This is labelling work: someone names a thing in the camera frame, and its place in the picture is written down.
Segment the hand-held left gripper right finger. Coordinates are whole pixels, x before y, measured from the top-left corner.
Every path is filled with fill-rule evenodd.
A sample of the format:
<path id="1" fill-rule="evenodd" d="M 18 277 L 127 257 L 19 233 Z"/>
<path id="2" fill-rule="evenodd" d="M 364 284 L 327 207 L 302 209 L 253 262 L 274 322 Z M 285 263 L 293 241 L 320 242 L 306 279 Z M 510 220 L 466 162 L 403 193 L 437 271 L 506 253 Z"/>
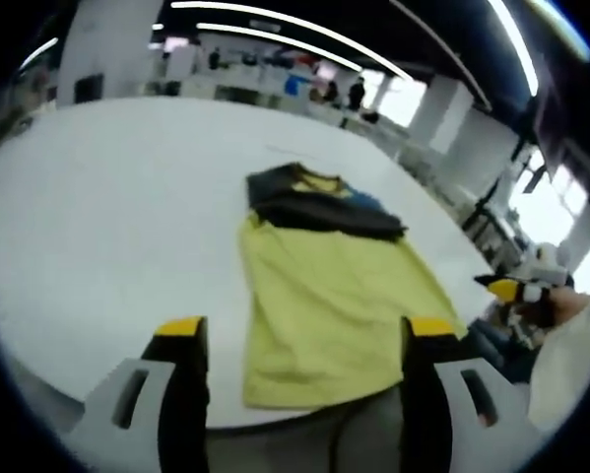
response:
<path id="1" fill-rule="evenodd" d="M 402 321 L 403 472 L 518 472 L 542 446 L 528 390 L 507 380 L 449 321 Z"/>

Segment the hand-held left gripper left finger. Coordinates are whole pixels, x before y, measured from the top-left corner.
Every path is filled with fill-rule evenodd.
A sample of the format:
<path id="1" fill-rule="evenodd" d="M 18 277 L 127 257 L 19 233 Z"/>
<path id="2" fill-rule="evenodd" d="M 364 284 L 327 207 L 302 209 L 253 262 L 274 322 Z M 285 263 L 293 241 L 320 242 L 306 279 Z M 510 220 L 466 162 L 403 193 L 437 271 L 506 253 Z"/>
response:
<path id="1" fill-rule="evenodd" d="M 69 433 L 96 472 L 206 472 L 207 319 L 169 321 L 88 395 Z"/>

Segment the person's right hand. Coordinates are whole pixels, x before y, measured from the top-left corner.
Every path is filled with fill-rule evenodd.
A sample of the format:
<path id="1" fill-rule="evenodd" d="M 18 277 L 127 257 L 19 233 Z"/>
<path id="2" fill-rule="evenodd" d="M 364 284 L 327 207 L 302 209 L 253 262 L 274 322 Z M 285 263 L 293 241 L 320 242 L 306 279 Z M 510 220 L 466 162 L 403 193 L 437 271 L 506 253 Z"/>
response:
<path id="1" fill-rule="evenodd" d="M 553 329 L 568 322 L 588 305 L 590 295 L 561 287 L 547 290 L 539 302 L 521 304 L 516 311 L 532 325 Z"/>

